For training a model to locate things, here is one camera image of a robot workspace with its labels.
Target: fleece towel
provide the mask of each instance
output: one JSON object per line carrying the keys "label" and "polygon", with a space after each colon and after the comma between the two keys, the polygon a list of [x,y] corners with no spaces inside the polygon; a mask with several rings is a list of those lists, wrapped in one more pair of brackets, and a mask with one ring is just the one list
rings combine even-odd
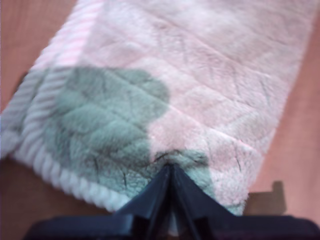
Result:
{"label": "fleece towel", "polygon": [[318,5],[79,0],[1,115],[1,158],[109,211],[178,163],[241,214]]}

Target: black plastic object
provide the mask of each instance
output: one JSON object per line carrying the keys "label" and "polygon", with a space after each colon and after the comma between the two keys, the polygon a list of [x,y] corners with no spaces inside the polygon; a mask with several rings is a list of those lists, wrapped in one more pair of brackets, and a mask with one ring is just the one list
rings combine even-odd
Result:
{"label": "black plastic object", "polygon": [[291,216],[235,216],[206,195],[176,164],[109,216],[57,217],[35,224],[24,240],[161,240],[172,211],[182,240],[319,239],[311,221]]}
{"label": "black plastic object", "polygon": [[177,165],[172,167],[171,193],[182,239],[318,239],[311,221],[292,216],[235,216],[206,195]]}
{"label": "black plastic object", "polygon": [[160,240],[168,234],[170,166],[113,215],[56,217],[36,223],[24,240]]}

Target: wooden table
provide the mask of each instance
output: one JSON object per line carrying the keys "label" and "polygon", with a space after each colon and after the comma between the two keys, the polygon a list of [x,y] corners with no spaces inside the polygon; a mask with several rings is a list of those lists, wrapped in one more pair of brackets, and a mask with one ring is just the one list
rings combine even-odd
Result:
{"label": "wooden table", "polygon": [[[1,3],[3,110],[22,76],[64,23],[75,0],[2,0]],[[319,173],[320,11],[279,129],[251,188],[251,192],[259,193],[250,195],[245,213],[285,212],[320,225]],[[276,190],[268,193],[274,181],[279,181]],[[3,240],[20,240],[34,222],[53,216],[107,213],[53,189],[31,169],[12,160],[1,162],[0,191]]]}

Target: wooden surface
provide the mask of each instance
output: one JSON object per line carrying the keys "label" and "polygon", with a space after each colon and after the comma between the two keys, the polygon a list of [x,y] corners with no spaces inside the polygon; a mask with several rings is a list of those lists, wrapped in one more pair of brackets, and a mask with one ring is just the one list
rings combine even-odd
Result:
{"label": "wooden surface", "polygon": [[[74,3],[1,1],[1,109]],[[250,194],[246,214],[285,212],[320,225],[320,13],[314,26],[296,86],[251,188],[255,193]],[[2,240],[20,240],[34,222],[53,216],[107,213],[53,189],[12,160],[1,162],[0,192]]]}

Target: white ribbed border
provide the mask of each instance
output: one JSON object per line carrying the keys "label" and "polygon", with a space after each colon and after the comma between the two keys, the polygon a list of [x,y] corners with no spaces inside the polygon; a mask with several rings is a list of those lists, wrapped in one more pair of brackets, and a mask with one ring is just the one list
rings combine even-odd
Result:
{"label": "white ribbed border", "polygon": [[[43,140],[44,124],[55,104],[55,97],[61,92],[72,68],[78,62],[81,50],[88,40],[99,12],[103,9],[103,4],[103,0],[78,1],[68,21],[51,40],[50,45],[42,51],[31,68],[33,72],[26,76],[6,111],[3,112],[2,133],[7,132],[10,135],[12,132],[10,122],[15,119],[16,114],[26,111],[20,145],[13,154],[14,158],[32,167],[45,182],[51,183],[55,188],[113,212],[126,204],[130,198],[64,169],[47,152]],[[45,79],[31,104],[29,106],[22,104],[30,99],[30,94],[39,84],[39,78],[34,76],[37,72],[47,69],[49,72],[44,76]]]}

